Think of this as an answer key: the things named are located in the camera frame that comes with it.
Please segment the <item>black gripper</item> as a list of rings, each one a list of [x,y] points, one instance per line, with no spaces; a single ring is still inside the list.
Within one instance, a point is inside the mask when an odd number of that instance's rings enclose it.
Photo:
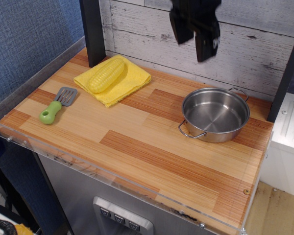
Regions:
[[[177,43],[194,37],[198,62],[216,56],[220,43],[220,26],[216,9],[220,0],[173,0],[170,22]]]

